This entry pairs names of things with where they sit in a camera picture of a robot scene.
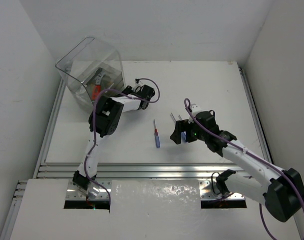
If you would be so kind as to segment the red handled adjustable wrench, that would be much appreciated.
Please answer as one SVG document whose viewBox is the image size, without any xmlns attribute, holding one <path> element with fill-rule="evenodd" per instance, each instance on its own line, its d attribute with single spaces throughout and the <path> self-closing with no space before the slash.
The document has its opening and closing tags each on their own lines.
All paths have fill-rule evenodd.
<svg viewBox="0 0 304 240">
<path fill-rule="evenodd" d="M 103 76 L 102 75 L 98 75 L 95 77 L 95 83 L 94 83 L 94 87 L 92 90 L 92 95 L 91 95 L 91 100 L 94 101 L 96 99 L 96 97 L 99 95 L 99 93 L 101 92 L 101 81 L 102 81 Z"/>
</svg>

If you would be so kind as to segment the black handled adjustable wrench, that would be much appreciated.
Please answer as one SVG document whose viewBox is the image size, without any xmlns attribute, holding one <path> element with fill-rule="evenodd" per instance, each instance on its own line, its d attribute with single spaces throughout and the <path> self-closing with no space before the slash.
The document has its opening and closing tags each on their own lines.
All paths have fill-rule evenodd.
<svg viewBox="0 0 304 240">
<path fill-rule="evenodd" d="M 95 83 L 95 85 L 100 85 L 102 78 L 105 75 L 105 71 L 102 68 L 98 68 L 97 71 L 95 72 L 92 80 Z"/>
</svg>

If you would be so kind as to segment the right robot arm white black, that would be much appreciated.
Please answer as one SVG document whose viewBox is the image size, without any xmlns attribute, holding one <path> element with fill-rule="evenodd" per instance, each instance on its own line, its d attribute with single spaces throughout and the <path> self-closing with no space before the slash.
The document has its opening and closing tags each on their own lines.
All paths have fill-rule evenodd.
<svg viewBox="0 0 304 240">
<path fill-rule="evenodd" d="M 242 194 L 266 207 L 277 220 L 286 222 L 304 206 L 304 184 L 293 168 L 284 170 L 247 150 L 232 133 L 216 124 L 213 111 L 199 111 L 193 118 L 178 120 L 170 139 L 181 143 L 185 133 L 188 143 L 203 141 L 208 149 L 232 161 L 246 171 L 243 177 L 228 169 L 216 177 L 212 190 L 216 195 Z"/>
</svg>

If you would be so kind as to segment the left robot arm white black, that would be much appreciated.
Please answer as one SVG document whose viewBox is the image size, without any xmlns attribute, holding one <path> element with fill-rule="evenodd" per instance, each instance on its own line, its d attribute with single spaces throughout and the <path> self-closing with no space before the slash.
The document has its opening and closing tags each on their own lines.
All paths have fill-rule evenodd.
<svg viewBox="0 0 304 240">
<path fill-rule="evenodd" d="M 128 86 L 123 91 L 104 89 L 94 100 L 93 111 L 89 117 L 90 139 L 84 160 L 74 172 L 72 182 L 82 192 L 93 195 L 99 188 L 106 189 L 95 181 L 98 157 L 96 150 L 99 144 L 112 135 L 124 112 L 144 110 L 152 103 L 155 90 L 148 85 Z"/>
</svg>

